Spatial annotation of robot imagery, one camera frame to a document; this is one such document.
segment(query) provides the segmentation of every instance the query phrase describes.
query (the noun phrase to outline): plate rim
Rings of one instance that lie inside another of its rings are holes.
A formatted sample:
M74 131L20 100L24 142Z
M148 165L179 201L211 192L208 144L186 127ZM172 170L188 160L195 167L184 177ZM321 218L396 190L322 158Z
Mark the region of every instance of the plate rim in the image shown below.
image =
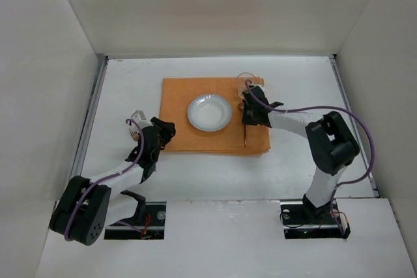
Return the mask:
M215 96L215 97L218 97L218 98L220 98L220 99L222 99L223 100L223 102L224 103L226 103L227 104L227 108L228 108L228 110L229 110L229 112L230 112L230 117L229 117L229 120L227 121L227 123L225 123L221 128L217 128L217 129L215 129L215 130L207 130L207 129L201 129L201 128L199 128L199 127L197 127L195 124L193 124L193 122L191 121L191 119L190 119L190 108L191 108L191 106L193 105L193 103L196 101L196 100L198 100L198 99L200 99L200 98L203 98L203 97L206 97L206 96ZM190 102L190 104L188 105L188 109L187 109L187 118L188 118L188 121L190 122L190 124L194 127L194 128L197 128L198 130L201 130L202 132L216 132L216 131L218 131L218 130L222 130L223 128L225 128L229 123L230 123L230 121L231 121L231 119L232 119L232 114L233 114L233 112L232 112L232 107L231 107L231 105L230 105L230 103L223 97L223 96L220 96L219 94L213 94L213 93L210 93L210 94L202 94L202 95L200 95L200 96L198 96L198 97L195 97L191 102Z

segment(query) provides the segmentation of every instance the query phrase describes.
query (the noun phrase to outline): fork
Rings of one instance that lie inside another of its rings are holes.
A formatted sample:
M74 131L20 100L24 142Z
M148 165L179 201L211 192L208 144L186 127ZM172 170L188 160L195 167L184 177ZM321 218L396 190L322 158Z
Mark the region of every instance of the fork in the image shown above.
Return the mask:
M140 133L138 133L137 131L129 128L129 133L132 136L134 141L139 141L139 138L141 137Z

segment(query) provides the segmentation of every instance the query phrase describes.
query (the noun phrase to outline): white plate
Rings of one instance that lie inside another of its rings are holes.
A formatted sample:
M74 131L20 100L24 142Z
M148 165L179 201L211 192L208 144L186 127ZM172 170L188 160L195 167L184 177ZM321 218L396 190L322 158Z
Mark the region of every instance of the white plate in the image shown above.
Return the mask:
M215 132L229 124L232 108L218 94L204 94L194 99L188 107L188 120L198 130Z

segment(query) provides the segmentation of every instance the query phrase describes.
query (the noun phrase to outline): round dish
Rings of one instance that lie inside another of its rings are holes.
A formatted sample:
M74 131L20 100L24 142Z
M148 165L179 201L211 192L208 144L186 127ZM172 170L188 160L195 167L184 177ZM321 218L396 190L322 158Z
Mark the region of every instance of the round dish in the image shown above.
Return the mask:
M232 108L218 94L204 94L188 106L188 120L198 130L215 132L229 124Z

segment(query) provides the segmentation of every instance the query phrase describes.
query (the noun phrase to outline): folded orange cloth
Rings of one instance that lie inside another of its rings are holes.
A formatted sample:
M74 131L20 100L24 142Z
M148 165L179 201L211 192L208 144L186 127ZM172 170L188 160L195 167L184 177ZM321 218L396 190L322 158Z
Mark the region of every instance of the folded orange cloth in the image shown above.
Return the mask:
M216 132L203 132L188 120L188 106L203 94L218 94L232 108L230 123ZM174 122L176 136L165 151L206 152L228 155L261 155L270 149L269 129L264 126L246 126L246 147L241 99L237 95L237 79L221 78L165 78L162 89L160 119Z

